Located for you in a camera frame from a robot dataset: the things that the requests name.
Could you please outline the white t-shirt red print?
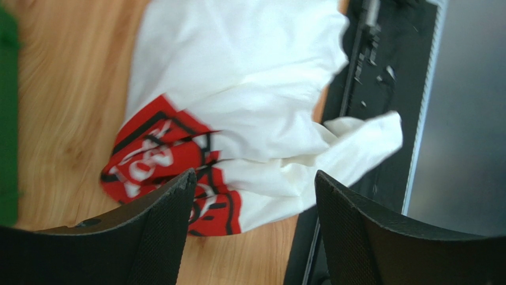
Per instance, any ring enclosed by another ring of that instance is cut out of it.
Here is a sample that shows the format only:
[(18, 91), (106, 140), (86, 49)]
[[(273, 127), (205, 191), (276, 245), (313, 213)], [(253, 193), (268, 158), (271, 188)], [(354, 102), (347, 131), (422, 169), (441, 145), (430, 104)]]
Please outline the white t-shirt red print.
[(399, 150), (397, 112), (312, 118), (348, 63), (337, 6), (151, 1), (105, 193), (128, 203), (194, 169), (189, 234), (235, 235), (313, 207), (317, 171), (351, 186)]

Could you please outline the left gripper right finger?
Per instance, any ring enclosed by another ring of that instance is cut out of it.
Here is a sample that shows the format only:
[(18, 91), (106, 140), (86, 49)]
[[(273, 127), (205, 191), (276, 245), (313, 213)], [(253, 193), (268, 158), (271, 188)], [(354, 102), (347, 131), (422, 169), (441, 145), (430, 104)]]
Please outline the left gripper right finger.
[(505, 237), (443, 229), (394, 212), (330, 175), (315, 177), (331, 284), (504, 284)]

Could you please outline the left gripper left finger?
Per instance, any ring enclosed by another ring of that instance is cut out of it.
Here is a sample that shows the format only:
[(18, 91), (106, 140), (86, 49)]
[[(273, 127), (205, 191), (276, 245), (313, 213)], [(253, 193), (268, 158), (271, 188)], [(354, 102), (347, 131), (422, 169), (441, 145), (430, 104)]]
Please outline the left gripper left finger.
[(176, 284), (193, 170), (75, 227), (1, 227), (2, 284)]

